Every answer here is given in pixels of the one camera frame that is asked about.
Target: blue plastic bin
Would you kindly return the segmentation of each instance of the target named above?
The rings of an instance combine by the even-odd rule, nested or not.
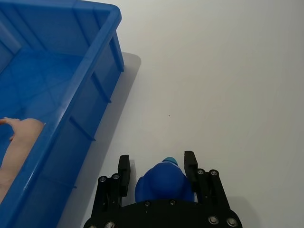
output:
[[[0,205],[1,228],[56,227],[124,70],[120,20],[113,5],[0,0],[0,118],[46,123]],[[0,161],[11,135],[0,127]]]

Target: blue object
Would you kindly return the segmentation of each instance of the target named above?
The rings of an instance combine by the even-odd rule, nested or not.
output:
[[[0,0],[0,118],[46,123],[0,205],[1,228],[56,227],[124,70],[120,20],[113,5]],[[0,161],[11,135],[1,126]]]
[[[161,199],[194,201],[191,184],[173,157],[150,169],[138,180],[135,188],[136,202]]]

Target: white table surface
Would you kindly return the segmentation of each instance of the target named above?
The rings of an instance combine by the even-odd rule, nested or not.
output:
[[[120,155],[138,179],[167,156],[183,169],[185,150],[219,170],[243,227],[303,227],[304,1],[102,2],[121,9],[128,77],[58,227],[84,225],[97,177],[117,172]]]

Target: blue rubber duck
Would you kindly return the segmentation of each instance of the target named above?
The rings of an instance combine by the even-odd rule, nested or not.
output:
[[[161,199],[194,201],[190,182],[173,157],[155,165],[136,184],[136,203]]]

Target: screw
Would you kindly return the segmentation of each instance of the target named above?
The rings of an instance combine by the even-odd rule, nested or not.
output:
[[[218,175],[218,172],[217,172],[216,170],[211,170],[210,173],[211,173],[211,175],[213,175],[213,176]]]
[[[105,177],[105,176],[102,176],[101,178],[99,178],[99,181],[100,181],[100,182],[105,182],[105,181],[106,181],[106,177]]]
[[[114,174],[114,175],[112,176],[112,178],[113,178],[114,180],[117,180],[117,179],[119,178],[119,175],[118,175],[118,174]]]
[[[218,218],[215,217],[215,216],[210,216],[210,217],[208,218],[208,221],[209,221],[209,223],[211,223],[212,225],[216,225],[216,224],[219,223]]]
[[[200,175],[204,174],[204,170],[198,169],[198,174],[200,174]]]
[[[237,227],[238,226],[238,222],[234,218],[228,218],[227,223],[231,227]]]
[[[113,222],[108,222],[104,228],[114,228],[115,227],[115,224]]]

